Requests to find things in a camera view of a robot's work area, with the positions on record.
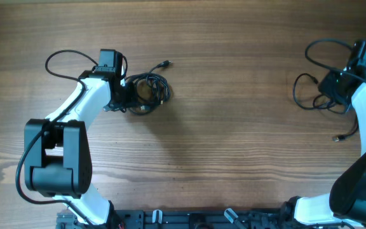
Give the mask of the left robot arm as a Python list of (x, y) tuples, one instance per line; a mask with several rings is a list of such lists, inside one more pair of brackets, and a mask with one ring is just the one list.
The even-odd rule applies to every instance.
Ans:
[(15, 175), (18, 194), (35, 205), (64, 204), (86, 228), (121, 228), (111, 201), (92, 185), (87, 130), (102, 111), (126, 106), (127, 60), (102, 49), (91, 70), (75, 78), (73, 93), (44, 119), (25, 125), (24, 152)]

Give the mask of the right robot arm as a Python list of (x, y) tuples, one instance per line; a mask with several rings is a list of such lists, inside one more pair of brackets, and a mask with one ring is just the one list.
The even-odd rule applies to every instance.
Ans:
[(336, 42), (350, 52), (344, 69), (312, 59), (309, 50), (318, 43), (310, 43), (304, 55), (312, 64), (328, 70), (321, 81), (308, 76), (317, 85), (319, 97), (328, 100), (322, 104), (314, 102), (309, 109), (332, 111), (337, 105), (343, 106), (343, 113), (354, 109), (352, 130), (333, 140), (340, 142), (359, 134), (360, 157), (335, 181), (328, 194), (294, 197), (284, 202), (274, 225), (277, 228), (366, 228), (366, 39), (359, 39), (353, 45)]

